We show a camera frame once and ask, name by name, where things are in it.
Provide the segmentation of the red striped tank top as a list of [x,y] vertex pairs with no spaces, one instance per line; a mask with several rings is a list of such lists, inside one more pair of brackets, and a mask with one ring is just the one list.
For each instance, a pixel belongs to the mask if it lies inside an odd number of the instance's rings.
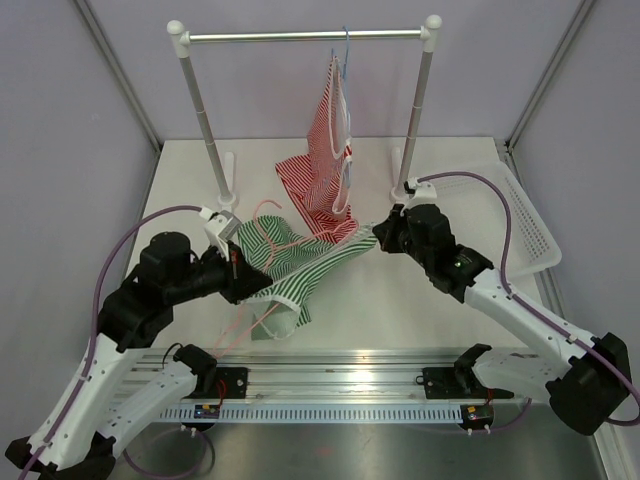
[[312,234],[337,244],[358,228],[351,213],[352,137],[346,81],[337,56],[329,62],[305,154],[276,164],[286,193]]

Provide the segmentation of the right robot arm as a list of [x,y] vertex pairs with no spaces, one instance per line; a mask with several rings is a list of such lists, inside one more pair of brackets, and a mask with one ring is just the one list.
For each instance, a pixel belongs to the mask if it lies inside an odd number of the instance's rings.
[[456,242],[448,218],[434,204],[395,205],[373,233],[382,251],[406,254],[432,285],[496,321],[533,354],[480,355],[454,371],[456,389],[476,396],[485,388],[548,404],[568,427],[594,434],[628,398],[637,398],[626,344],[596,337],[521,295],[503,271]]

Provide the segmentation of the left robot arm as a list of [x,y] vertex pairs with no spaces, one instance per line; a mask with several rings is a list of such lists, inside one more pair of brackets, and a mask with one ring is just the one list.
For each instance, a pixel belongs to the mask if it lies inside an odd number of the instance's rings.
[[50,416],[29,437],[13,440],[6,458],[42,479],[105,479],[129,443],[178,400],[208,396],[216,385],[216,360],[199,347],[182,347],[168,368],[116,409],[110,407],[122,379],[174,319],[176,305],[220,294],[237,304],[270,286],[241,249],[228,244],[224,257],[211,246],[193,259],[189,238],[160,233],[111,293],[97,315],[76,377]]

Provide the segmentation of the blue wire hanger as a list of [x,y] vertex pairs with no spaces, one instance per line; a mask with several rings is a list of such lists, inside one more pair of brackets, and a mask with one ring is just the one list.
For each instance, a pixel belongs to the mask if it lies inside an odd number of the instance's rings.
[[334,167],[338,166],[338,160],[342,160],[341,181],[349,189],[351,187],[351,115],[348,100],[348,63],[350,52],[350,34],[346,26],[344,54],[339,56],[334,49],[331,50],[329,97],[328,97],[328,121],[330,150],[334,158]]

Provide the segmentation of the green striped tank top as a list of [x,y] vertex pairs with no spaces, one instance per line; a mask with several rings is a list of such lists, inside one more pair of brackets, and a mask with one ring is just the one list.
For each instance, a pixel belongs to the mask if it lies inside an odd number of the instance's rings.
[[253,341],[284,340],[311,323],[308,303],[324,278],[377,243],[372,226],[358,226],[333,244],[303,237],[280,216],[264,215],[242,225],[238,240],[246,260],[273,284],[245,301],[256,327]]

